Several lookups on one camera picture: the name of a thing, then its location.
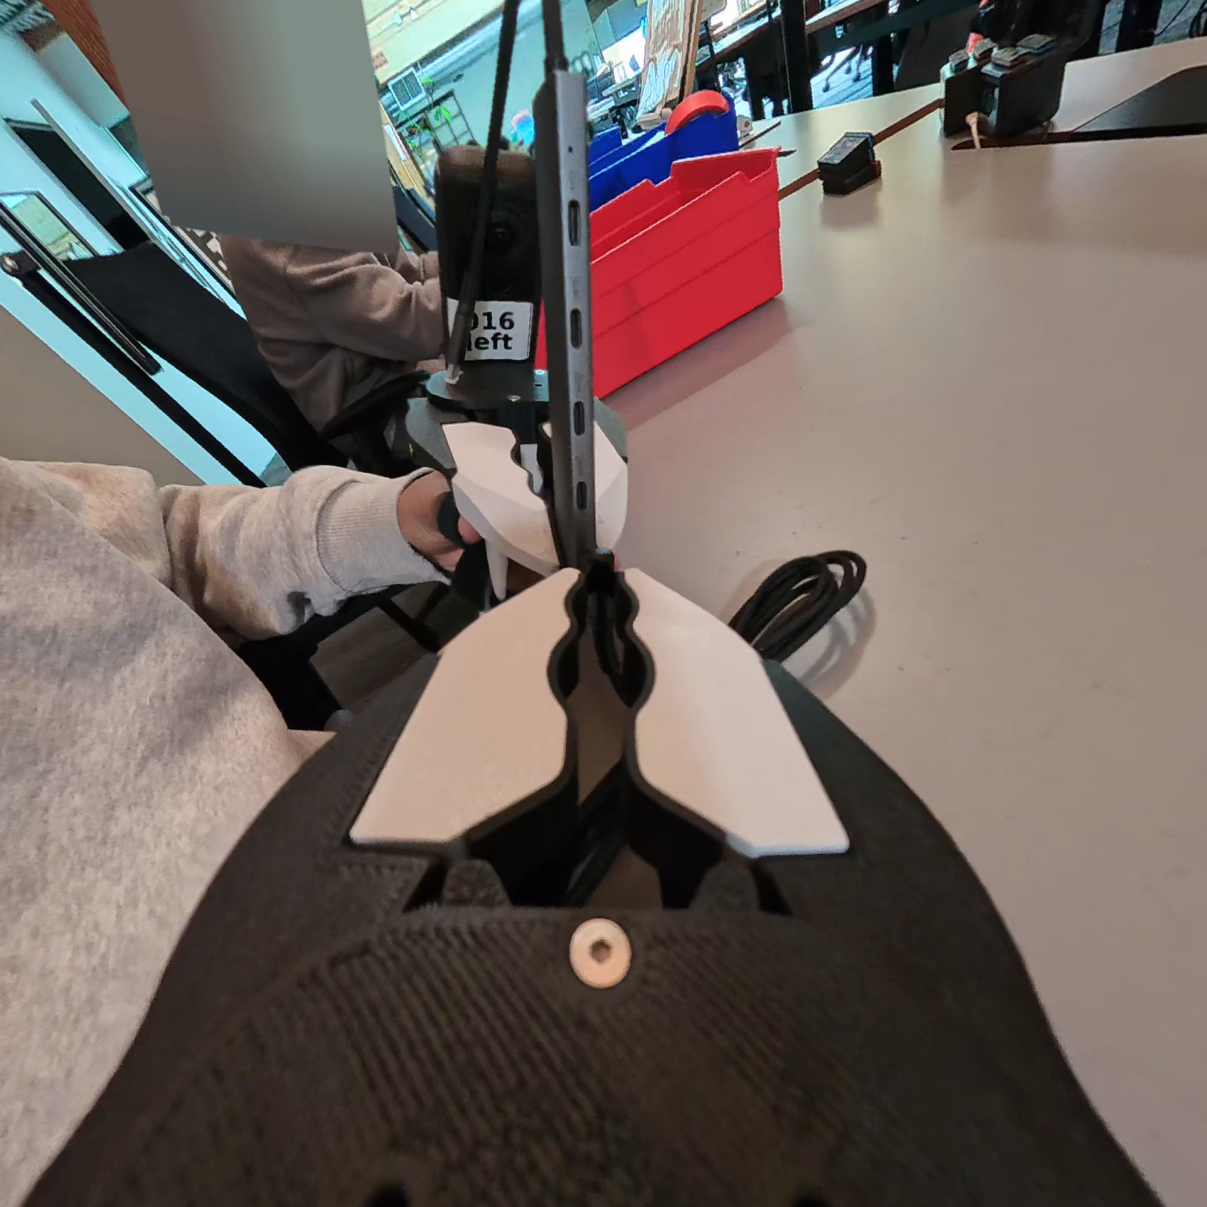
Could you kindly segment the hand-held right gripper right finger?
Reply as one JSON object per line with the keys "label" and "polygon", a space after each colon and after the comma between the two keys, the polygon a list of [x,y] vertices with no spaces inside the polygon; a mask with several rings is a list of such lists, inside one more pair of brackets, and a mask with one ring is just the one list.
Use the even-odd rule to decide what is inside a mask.
{"label": "hand-held right gripper right finger", "polygon": [[630,618],[654,682],[636,713],[643,788],[746,858],[846,853],[849,834],[757,651],[643,570]]}

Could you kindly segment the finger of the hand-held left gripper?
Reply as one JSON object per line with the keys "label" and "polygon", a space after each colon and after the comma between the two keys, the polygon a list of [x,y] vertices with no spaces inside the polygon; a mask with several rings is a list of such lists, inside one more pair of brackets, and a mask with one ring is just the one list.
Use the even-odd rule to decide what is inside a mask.
{"label": "finger of the hand-held left gripper", "polygon": [[628,515],[628,462],[594,429],[594,550],[614,551]]}
{"label": "finger of the hand-held left gripper", "polygon": [[538,578],[555,573],[560,563],[551,515],[516,456],[516,434],[503,426],[466,420],[444,426],[444,438],[456,463],[450,491],[459,515],[486,545],[493,597],[505,601],[512,565]]}

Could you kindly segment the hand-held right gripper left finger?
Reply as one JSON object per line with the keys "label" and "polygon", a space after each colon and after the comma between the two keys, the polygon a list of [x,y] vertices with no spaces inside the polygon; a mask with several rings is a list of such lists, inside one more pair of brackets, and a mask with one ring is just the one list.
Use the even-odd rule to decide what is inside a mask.
{"label": "hand-held right gripper left finger", "polygon": [[353,844],[450,844],[557,782],[567,715],[549,664],[576,582],[576,570],[555,572],[439,652],[352,824]]}

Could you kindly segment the person's left forearm grey sleeve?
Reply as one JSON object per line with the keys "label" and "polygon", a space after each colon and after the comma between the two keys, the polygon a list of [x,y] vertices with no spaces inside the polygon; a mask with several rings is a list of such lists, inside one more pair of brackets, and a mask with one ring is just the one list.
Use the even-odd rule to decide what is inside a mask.
{"label": "person's left forearm grey sleeve", "polygon": [[165,487],[172,587],[212,627],[265,640],[353,597],[442,580],[396,521],[411,478],[314,466],[278,488]]}

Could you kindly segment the person's left hand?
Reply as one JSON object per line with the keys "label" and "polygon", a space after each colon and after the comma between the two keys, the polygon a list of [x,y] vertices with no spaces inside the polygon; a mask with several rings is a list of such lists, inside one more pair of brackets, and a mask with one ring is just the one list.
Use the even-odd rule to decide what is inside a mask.
{"label": "person's left hand", "polygon": [[449,536],[442,529],[439,515],[449,500],[453,500],[450,484],[437,471],[412,474],[396,497],[402,536],[418,556],[446,573],[459,565],[471,547],[482,542],[475,527],[459,512],[456,515],[457,536]]}

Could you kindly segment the blue plastic bin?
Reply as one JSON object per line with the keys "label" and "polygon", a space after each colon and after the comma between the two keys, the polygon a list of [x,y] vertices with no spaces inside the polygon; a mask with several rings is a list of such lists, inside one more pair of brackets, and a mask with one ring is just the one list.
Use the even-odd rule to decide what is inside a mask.
{"label": "blue plastic bin", "polygon": [[727,154],[736,150],[739,124],[729,112],[702,112],[682,127],[667,133],[664,125],[622,139],[617,127],[599,133],[589,149],[592,206],[643,180],[662,181],[681,160]]}

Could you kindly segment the red plastic bin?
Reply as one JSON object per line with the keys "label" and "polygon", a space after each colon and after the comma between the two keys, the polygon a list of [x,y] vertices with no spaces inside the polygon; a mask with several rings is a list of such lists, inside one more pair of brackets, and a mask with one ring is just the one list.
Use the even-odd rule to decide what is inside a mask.
{"label": "red plastic bin", "polygon": [[778,158],[677,160],[591,213],[598,398],[782,292]]}

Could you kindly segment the wooden sign board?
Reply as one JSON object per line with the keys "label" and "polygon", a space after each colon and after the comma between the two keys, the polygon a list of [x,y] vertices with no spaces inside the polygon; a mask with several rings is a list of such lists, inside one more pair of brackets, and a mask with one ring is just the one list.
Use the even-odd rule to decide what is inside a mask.
{"label": "wooden sign board", "polygon": [[640,131],[664,124],[690,94],[697,74],[702,2],[649,2],[643,91],[636,112]]}

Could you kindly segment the black office chair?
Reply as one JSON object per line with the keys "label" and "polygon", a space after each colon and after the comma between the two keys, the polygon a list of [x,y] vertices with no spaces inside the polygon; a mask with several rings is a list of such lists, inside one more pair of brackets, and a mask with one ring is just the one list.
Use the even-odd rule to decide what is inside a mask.
{"label": "black office chair", "polygon": [[[251,324],[158,245],[144,242],[119,255],[75,260],[71,272],[127,335],[232,407],[290,471],[339,462],[339,445],[322,438],[274,381]],[[321,614],[306,622],[294,634],[248,641],[239,649],[290,726],[321,730],[340,708],[310,660],[324,636],[361,614],[380,609],[421,649],[437,651],[439,640],[428,617],[446,587],[432,589],[418,614],[402,609],[395,604],[396,595],[402,595],[398,586],[353,599],[332,617]]]}

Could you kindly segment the small black adapter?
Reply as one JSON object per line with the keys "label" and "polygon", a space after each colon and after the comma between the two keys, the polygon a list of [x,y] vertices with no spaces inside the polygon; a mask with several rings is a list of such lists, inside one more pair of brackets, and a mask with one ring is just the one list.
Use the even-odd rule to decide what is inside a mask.
{"label": "small black adapter", "polygon": [[880,178],[877,136],[870,131],[849,131],[818,160],[818,180],[824,196],[851,196]]}

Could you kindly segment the person's grey sweatshirt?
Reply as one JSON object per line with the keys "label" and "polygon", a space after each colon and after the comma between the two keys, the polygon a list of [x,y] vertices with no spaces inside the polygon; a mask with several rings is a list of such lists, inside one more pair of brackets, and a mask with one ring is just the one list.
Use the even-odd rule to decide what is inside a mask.
{"label": "person's grey sweatshirt", "polygon": [[95,1104],[208,878],[306,757],[236,634],[173,591],[160,488],[2,458],[2,1205]]}

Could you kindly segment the black tool holder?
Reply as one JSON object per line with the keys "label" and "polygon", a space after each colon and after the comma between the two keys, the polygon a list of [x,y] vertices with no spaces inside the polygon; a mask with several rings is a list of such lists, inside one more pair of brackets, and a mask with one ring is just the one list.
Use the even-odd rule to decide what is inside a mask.
{"label": "black tool holder", "polygon": [[941,67],[944,135],[978,133],[998,141],[1041,127],[1054,120],[1064,98],[1068,51],[1046,34],[1017,44],[979,40],[959,49]]}

